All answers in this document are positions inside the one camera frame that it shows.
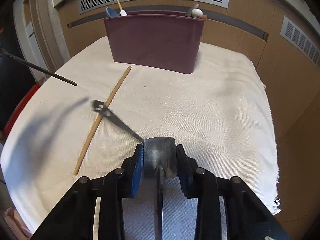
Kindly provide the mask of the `grey-blue plastic spoon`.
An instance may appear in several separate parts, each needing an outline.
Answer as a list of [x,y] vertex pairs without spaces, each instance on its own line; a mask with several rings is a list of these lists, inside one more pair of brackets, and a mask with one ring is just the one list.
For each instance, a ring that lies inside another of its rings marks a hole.
[[106,14],[109,18],[119,17],[119,14],[111,7],[106,8]]

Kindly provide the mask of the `black handled metal spoon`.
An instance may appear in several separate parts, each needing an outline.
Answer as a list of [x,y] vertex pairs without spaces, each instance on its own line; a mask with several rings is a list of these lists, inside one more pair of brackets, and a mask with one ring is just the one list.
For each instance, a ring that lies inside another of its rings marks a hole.
[[199,7],[199,3],[194,3],[190,8],[189,10],[185,13],[185,17],[190,17],[192,15],[192,11],[194,9],[197,9]]

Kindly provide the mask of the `white ceramic spoon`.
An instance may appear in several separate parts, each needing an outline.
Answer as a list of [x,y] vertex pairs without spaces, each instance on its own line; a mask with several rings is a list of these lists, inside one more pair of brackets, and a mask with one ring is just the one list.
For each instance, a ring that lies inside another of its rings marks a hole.
[[121,16],[127,16],[127,13],[126,13],[125,10],[121,10],[121,11],[120,11],[120,15],[121,15]]

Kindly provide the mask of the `small grey vent grille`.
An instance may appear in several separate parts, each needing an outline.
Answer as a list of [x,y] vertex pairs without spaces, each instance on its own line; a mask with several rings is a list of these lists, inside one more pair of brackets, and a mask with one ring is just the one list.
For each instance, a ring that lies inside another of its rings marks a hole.
[[319,48],[290,19],[284,16],[280,35],[294,45],[319,68]]

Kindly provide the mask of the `maroon plastic utensil caddy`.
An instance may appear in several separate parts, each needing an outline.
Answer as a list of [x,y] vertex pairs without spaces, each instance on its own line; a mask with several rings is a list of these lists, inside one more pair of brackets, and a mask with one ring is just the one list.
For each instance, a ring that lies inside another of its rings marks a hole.
[[168,10],[131,11],[104,19],[113,60],[191,74],[205,20]]

